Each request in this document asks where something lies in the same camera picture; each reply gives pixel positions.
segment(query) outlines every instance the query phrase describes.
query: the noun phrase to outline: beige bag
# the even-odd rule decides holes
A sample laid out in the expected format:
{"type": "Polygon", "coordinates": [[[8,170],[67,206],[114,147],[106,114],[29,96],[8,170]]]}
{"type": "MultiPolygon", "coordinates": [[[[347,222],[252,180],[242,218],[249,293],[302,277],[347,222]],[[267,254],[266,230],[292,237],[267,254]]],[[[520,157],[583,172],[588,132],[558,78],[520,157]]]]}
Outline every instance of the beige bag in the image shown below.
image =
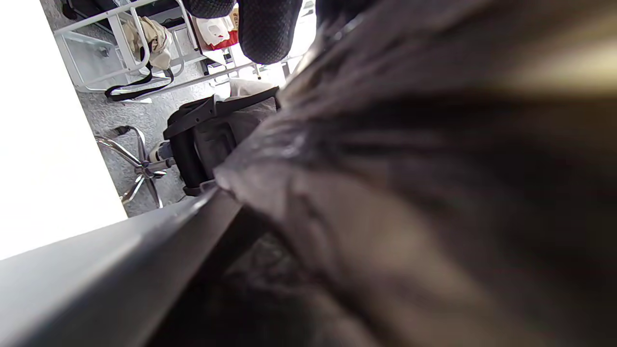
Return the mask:
{"type": "MultiPolygon", "coordinates": [[[[144,29],[146,41],[151,45],[150,63],[161,70],[169,69],[172,61],[171,54],[169,53],[169,47],[173,43],[172,34],[167,28],[148,17],[140,17],[139,21],[144,29]]],[[[124,30],[128,46],[133,51],[135,57],[139,59],[139,50],[142,47],[142,42],[139,39],[135,23],[130,21],[123,24],[122,30],[124,30]]]]}

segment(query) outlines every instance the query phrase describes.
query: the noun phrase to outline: chrome chair base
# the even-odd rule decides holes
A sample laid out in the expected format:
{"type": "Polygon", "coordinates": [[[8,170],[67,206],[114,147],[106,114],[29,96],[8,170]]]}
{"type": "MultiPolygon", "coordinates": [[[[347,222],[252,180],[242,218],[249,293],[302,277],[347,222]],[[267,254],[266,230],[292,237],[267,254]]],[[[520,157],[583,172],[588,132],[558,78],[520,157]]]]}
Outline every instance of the chrome chair base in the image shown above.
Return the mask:
{"type": "Polygon", "coordinates": [[[96,139],[96,143],[98,143],[100,147],[113,150],[129,164],[131,164],[134,168],[135,174],[137,175],[131,188],[124,192],[124,194],[120,195],[120,200],[122,201],[122,204],[127,204],[131,200],[133,200],[135,194],[137,194],[141,186],[145,183],[157,207],[159,209],[163,208],[163,202],[160,199],[154,182],[155,180],[162,178],[167,174],[165,172],[165,169],[170,168],[171,165],[173,165],[173,162],[170,159],[158,162],[150,162],[148,160],[148,153],[146,152],[146,138],[139,129],[131,127],[129,125],[117,127],[116,129],[114,129],[114,131],[116,131],[119,135],[124,135],[130,130],[135,131],[135,133],[137,134],[137,157],[135,157],[132,153],[127,151],[126,148],[124,148],[110,138],[96,135],[94,136],[94,138],[96,139]]]}

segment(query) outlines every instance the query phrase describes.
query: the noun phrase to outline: black bag strap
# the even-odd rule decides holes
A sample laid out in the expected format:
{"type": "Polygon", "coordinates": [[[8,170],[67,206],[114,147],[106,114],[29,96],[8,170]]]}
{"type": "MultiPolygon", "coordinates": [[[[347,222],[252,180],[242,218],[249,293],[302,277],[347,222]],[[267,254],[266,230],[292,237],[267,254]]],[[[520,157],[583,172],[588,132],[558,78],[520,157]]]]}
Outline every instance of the black bag strap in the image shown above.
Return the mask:
{"type": "MultiPolygon", "coordinates": [[[[148,44],[148,49],[150,50],[150,52],[152,51],[151,48],[151,44],[148,44]]],[[[144,48],[140,48],[139,49],[139,55],[141,56],[141,60],[144,60],[144,57],[146,56],[146,51],[144,50],[144,48]]],[[[151,91],[157,91],[157,90],[161,90],[163,88],[165,88],[166,86],[170,85],[173,83],[173,73],[172,73],[172,68],[170,67],[167,70],[163,70],[165,73],[165,76],[169,77],[169,83],[167,83],[166,85],[162,85],[162,86],[157,86],[157,87],[153,87],[153,88],[148,88],[148,89],[143,89],[143,90],[138,90],[138,91],[132,91],[130,93],[123,93],[123,94],[116,94],[116,95],[112,95],[112,92],[115,91],[116,89],[119,88],[124,88],[127,86],[137,86],[137,85],[143,85],[146,83],[149,83],[150,81],[152,81],[152,64],[150,64],[150,62],[148,61],[148,63],[146,64],[146,68],[148,69],[148,75],[145,76],[144,78],[135,81],[133,83],[129,83],[127,85],[119,85],[119,86],[113,86],[111,88],[109,88],[108,90],[105,90],[105,96],[107,96],[107,99],[111,100],[111,101],[123,101],[123,100],[129,100],[129,99],[134,99],[137,98],[138,96],[142,96],[146,93],[150,93],[151,91]]]]}

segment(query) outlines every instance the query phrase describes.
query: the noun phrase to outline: white desk surface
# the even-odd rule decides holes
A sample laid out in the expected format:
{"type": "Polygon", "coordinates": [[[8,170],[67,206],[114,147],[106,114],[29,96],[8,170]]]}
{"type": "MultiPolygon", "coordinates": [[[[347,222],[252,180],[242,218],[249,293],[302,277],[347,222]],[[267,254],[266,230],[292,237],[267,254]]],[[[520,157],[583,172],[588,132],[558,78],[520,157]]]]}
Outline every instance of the white desk surface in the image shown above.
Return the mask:
{"type": "Polygon", "coordinates": [[[40,2],[5,5],[0,259],[126,219],[40,2]]]}

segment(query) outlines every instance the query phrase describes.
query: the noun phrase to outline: gray cloth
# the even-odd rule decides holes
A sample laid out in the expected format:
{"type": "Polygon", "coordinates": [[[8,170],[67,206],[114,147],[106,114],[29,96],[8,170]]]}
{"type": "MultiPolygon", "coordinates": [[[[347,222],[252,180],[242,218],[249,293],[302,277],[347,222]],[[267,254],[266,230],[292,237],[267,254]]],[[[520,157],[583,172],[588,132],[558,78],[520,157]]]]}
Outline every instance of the gray cloth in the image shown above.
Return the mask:
{"type": "Polygon", "coordinates": [[[614,9],[383,0],[330,21],[217,182],[378,345],[612,345],[617,102],[490,87],[614,9]]]}

